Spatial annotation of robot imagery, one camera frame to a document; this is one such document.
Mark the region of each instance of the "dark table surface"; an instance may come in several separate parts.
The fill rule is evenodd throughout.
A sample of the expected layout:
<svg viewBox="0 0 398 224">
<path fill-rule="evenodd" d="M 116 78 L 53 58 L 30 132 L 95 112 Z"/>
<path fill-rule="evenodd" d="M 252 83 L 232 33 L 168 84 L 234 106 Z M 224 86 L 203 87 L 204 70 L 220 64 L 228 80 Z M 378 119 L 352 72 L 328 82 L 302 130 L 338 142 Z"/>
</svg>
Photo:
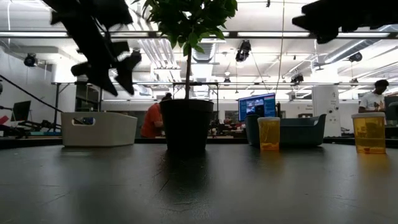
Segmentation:
<svg viewBox="0 0 398 224">
<path fill-rule="evenodd" d="M 397 223 L 398 151 L 208 145 L 0 151 L 3 223 Z"/>
</svg>

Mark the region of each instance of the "potted plant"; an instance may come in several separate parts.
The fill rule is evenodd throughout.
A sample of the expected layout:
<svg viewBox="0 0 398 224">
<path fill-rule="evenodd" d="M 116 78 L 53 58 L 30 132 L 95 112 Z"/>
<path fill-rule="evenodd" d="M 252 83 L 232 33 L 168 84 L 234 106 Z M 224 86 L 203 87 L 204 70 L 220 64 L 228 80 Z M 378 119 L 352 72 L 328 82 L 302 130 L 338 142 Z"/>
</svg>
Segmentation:
<svg viewBox="0 0 398 224">
<path fill-rule="evenodd" d="M 167 147 L 170 151 L 203 152 L 213 102 L 189 99 L 192 49 L 204 53 L 199 43 L 211 35 L 224 39 L 220 27 L 225 28 L 227 18 L 235 16 L 238 3 L 236 0 L 146 0 L 143 12 L 148 7 L 147 21 L 155 22 L 172 48 L 178 44 L 188 57 L 185 99 L 160 103 Z"/>
</svg>

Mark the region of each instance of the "plant stem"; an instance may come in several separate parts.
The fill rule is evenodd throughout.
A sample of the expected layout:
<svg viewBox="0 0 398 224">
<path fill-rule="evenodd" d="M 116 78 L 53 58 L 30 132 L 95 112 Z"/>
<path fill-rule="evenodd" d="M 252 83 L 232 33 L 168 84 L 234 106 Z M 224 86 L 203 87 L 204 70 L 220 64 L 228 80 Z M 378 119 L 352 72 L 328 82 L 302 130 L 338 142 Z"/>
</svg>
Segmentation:
<svg viewBox="0 0 398 224">
<path fill-rule="evenodd" d="M 191 75 L 191 60 L 192 60 L 192 47 L 189 46 L 188 49 L 188 60 L 187 60 L 187 74 L 185 75 L 185 99 L 189 100 L 189 76 Z"/>
</svg>

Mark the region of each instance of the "computer monitor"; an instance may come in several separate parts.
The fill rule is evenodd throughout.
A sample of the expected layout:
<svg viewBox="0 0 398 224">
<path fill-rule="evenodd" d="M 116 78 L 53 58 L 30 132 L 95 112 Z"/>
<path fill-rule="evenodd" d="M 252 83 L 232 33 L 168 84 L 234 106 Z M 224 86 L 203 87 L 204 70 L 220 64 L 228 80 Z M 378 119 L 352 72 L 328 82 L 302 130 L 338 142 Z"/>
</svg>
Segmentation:
<svg viewBox="0 0 398 224">
<path fill-rule="evenodd" d="M 251 96 L 238 99 L 239 121 L 244 121 L 247 115 L 256 114 L 260 117 L 275 117 L 275 93 Z"/>
<path fill-rule="evenodd" d="M 11 121 L 27 121 L 29 117 L 30 103 L 31 101 L 15 103 L 12 108 L 13 115 L 11 116 Z"/>
<path fill-rule="evenodd" d="M 398 120 L 396 109 L 390 107 L 390 104 L 394 102 L 398 102 L 398 96 L 386 96 L 384 98 L 384 106 L 386 107 L 386 120 L 388 121 Z"/>
</svg>

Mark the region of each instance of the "black plant pot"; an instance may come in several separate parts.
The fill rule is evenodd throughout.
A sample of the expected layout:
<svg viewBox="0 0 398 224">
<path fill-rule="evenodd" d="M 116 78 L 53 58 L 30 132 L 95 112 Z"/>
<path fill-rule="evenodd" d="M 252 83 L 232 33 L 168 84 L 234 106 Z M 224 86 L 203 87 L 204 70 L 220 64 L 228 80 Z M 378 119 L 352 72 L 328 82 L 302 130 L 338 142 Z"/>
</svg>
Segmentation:
<svg viewBox="0 0 398 224">
<path fill-rule="evenodd" d="M 199 154 L 206 148 L 213 102 L 166 100 L 160 102 L 167 149 L 181 154 Z"/>
</svg>

